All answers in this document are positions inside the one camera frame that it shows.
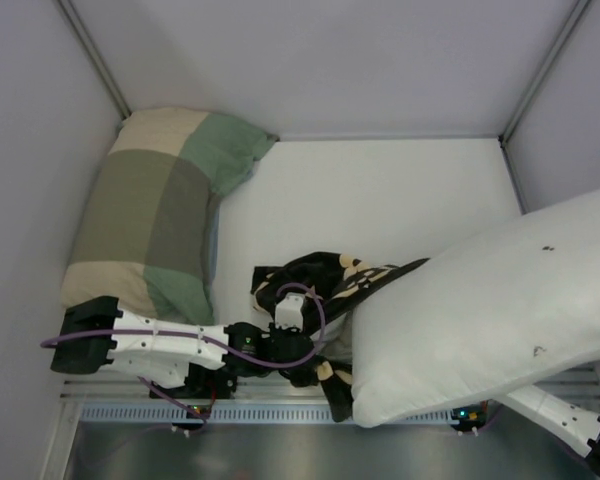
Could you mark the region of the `black floral plush pillowcase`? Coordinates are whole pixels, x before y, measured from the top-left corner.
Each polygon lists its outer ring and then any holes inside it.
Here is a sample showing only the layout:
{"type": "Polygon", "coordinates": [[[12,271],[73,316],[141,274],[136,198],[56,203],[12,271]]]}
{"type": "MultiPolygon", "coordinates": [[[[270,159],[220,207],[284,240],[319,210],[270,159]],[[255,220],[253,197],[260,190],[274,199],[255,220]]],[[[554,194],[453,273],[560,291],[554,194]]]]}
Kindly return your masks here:
{"type": "Polygon", "coordinates": [[[283,266],[257,266],[251,284],[255,310],[275,316],[288,293],[305,297],[301,335],[319,346],[301,366],[280,375],[296,388],[320,386],[335,422],[352,417],[352,314],[383,287],[423,266],[425,258],[404,265],[372,265],[350,255],[314,252],[283,266]]]}

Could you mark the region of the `white pillow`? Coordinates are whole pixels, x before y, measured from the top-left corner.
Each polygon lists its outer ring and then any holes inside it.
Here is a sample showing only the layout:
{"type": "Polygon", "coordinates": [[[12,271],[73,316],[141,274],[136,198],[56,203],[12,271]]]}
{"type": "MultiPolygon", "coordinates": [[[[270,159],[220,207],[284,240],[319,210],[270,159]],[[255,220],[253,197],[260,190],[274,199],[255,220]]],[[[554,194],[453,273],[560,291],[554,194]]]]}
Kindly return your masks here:
{"type": "Polygon", "coordinates": [[[485,231],[365,300],[353,419],[493,399],[600,360],[600,190],[485,231]]]}

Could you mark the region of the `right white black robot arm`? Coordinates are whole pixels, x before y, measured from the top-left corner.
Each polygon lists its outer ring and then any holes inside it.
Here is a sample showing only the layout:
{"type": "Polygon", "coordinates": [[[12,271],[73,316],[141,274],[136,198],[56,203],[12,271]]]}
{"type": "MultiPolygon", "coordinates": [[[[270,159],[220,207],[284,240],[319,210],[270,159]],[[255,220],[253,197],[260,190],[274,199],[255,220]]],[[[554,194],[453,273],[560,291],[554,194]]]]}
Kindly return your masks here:
{"type": "Polygon", "coordinates": [[[600,415],[530,385],[496,401],[547,430],[584,459],[600,478],[600,415]]]}

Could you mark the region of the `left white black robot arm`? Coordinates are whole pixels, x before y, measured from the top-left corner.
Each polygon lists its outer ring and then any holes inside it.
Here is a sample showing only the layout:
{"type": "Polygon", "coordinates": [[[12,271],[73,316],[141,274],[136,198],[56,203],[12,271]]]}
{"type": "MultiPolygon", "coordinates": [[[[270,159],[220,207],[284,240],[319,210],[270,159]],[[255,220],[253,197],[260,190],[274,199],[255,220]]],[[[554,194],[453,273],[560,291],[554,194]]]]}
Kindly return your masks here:
{"type": "Polygon", "coordinates": [[[189,386],[201,372],[253,377],[291,370],[316,355],[313,341],[296,328],[172,323],[127,311],[111,296],[68,308],[60,334],[41,346],[54,351],[55,372],[112,370],[165,389],[189,386]]]}

